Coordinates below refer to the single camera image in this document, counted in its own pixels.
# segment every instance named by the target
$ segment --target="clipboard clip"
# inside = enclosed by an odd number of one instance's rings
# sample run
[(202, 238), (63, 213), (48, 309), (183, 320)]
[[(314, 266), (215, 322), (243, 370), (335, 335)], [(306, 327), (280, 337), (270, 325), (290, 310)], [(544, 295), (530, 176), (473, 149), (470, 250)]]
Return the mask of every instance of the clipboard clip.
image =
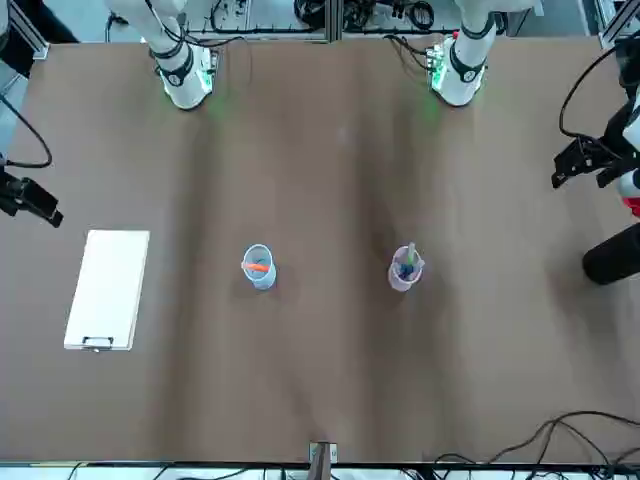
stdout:
[(82, 337), (82, 349), (94, 353), (106, 352), (113, 348), (113, 337)]

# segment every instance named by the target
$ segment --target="metal frame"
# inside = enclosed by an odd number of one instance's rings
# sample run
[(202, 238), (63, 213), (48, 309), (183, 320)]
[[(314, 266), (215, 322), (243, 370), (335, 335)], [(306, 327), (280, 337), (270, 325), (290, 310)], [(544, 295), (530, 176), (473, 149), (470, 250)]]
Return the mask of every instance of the metal frame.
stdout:
[(327, 42), (342, 39), (344, 0), (325, 0), (324, 34)]
[(627, 0), (617, 13), (611, 0), (598, 0), (597, 3), (603, 23), (606, 25), (600, 38), (603, 46), (611, 46), (624, 33), (628, 24), (635, 19), (640, 11), (640, 0)]
[(38, 29), (13, 0), (9, 2), (9, 20), (33, 50), (33, 58), (35, 60), (46, 59), (47, 53), (49, 53), (49, 43), (40, 35)]
[[(75, 462), (54, 462), (51, 467), (69, 468)], [(0, 467), (46, 467), (49, 462), (0, 462)], [(285, 469), (297, 471), (309, 471), (309, 463), (300, 462), (199, 462), (199, 461), (177, 461), (177, 462), (158, 462), (158, 461), (116, 461), (116, 462), (83, 462), (83, 468), (101, 467), (101, 468), (163, 468), (170, 466), (171, 468), (182, 469), (204, 469), (204, 468), (237, 468), (237, 469)], [(594, 465), (580, 463), (449, 463), (449, 462), (391, 462), (391, 463), (337, 463), (330, 465), (331, 471), (335, 471), (339, 475), (341, 469), (368, 469), (368, 470), (413, 470), (418, 472), (424, 480), (438, 480), (435, 472), (442, 471), (509, 471), (509, 472), (554, 472), (554, 473), (585, 473), (585, 474), (608, 474), (626, 475), (631, 473), (630, 469), (640, 468), (637, 464), (627, 465)]]

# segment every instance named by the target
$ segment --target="green led light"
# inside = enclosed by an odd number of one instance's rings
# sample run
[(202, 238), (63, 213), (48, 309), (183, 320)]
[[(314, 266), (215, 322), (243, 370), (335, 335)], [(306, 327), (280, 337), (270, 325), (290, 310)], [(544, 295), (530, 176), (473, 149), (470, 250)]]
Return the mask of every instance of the green led light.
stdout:
[(442, 82), (444, 81), (445, 73), (447, 73), (447, 65), (442, 63), (433, 72), (433, 81), (431, 83), (431, 88), (438, 92), (440, 91), (440, 89), (442, 88)]

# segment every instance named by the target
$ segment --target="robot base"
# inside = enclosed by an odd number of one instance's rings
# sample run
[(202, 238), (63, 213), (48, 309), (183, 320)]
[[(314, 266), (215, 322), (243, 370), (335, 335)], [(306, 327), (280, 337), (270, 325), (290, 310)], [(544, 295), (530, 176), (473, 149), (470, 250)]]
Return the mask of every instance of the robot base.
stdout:
[(434, 45), (428, 52), (429, 67), (428, 81), (431, 89), (453, 107), (467, 105), (475, 93), (482, 86), (482, 78), (486, 67), (469, 83), (460, 78), (451, 65), (449, 51), (454, 43), (453, 38), (447, 38), (442, 45)]
[(160, 75), (164, 84), (164, 91), (176, 107), (191, 110), (202, 103), (204, 98), (213, 91), (217, 57), (203, 47), (193, 48), (193, 67), (184, 78), (180, 86), (172, 85), (164, 75)]

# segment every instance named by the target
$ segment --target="black bracket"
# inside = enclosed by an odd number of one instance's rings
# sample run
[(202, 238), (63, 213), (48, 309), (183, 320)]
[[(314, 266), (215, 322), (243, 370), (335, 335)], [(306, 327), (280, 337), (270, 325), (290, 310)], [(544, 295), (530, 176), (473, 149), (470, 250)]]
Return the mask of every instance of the black bracket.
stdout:
[(63, 215), (58, 211), (58, 199), (31, 178), (18, 179), (0, 167), (0, 210), (15, 217), (26, 210), (58, 228)]

